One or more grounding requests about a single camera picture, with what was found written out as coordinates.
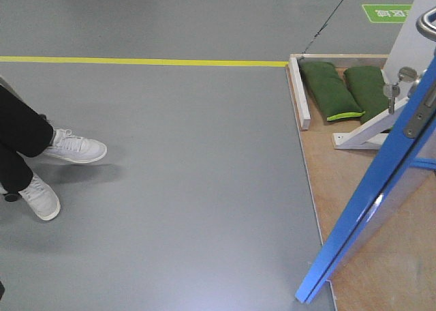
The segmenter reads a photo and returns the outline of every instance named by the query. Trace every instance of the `green sandbag with yellow trim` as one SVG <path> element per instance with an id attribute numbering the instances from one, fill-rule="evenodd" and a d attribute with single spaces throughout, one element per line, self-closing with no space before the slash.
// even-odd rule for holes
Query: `green sandbag with yellow trim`
<path id="1" fill-rule="evenodd" d="M 361 117 L 364 114 L 345 83 L 329 62 L 308 61 L 300 64 L 306 86 L 327 121 Z"/>
<path id="2" fill-rule="evenodd" d="M 344 71 L 345 81 L 354 99 L 365 110 L 361 123 L 371 120 L 388 108 L 383 94 L 384 79 L 380 68 L 372 65 L 352 67 Z"/>

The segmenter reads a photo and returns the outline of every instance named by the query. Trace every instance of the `gray floor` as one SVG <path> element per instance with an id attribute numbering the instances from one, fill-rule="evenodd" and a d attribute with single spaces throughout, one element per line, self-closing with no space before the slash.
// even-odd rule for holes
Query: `gray floor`
<path id="1" fill-rule="evenodd" d="M 320 241 L 283 69 L 0 70 L 109 150 L 31 161 L 63 201 L 52 222 L 0 203 L 5 310 L 333 310 L 327 290 L 293 298 Z"/>
<path id="2" fill-rule="evenodd" d="M 388 53 L 347 0 L 312 53 Z M 286 60 L 339 0 L 0 0 L 2 55 Z M 320 247 L 285 71 L 0 63 L 99 164 L 29 160 L 52 222 L 0 203 L 2 310 L 333 310 L 294 293 Z"/>
<path id="3" fill-rule="evenodd" d="M 287 60 L 340 0 L 0 0 L 2 55 Z M 388 54 L 400 25 L 345 0 L 312 53 Z"/>

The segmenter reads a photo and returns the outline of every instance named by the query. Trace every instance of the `person's leg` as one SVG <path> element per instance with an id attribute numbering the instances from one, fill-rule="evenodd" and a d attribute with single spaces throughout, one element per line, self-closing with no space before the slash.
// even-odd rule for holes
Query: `person's leg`
<path id="1" fill-rule="evenodd" d="M 50 145 L 53 134 L 47 121 L 0 86 L 0 141 L 5 146 L 32 158 Z"/>
<path id="2" fill-rule="evenodd" d="M 15 151 L 0 144 L 0 183 L 7 192 L 19 192 L 29 186 L 33 171 Z"/>
<path id="3" fill-rule="evenodd" d="M 51 220 L 61 209 L 59 199 L 27 166 L 28 157 L 41 154 L 54 137 L 53 127 L 34 110 L 0 86 L 0 183 L 7 192 L 18 192 L 38 217 Z"/>
<path id="4" fill-rule="evenodd" d="M 27 166 L 15 151 L 0 144 L 0 190 L 17 192 L 43 220 L 51 220 L 61 210 L 56 193 Z"/>

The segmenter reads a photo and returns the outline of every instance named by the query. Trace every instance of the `wooden platform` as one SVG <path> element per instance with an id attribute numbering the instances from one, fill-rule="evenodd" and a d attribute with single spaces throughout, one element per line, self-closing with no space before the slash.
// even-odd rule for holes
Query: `wooden platform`
<path id="1" fill-rule="evenodd" d="M 301 132 L 315 208 L 325 241 L 377 151 L 335 150 L 333 132 L 359 121 L 325 123 L 308 100 Z M 430 175 L 332 279 L 338 311 L 436 310 L 436 176 Z"/>

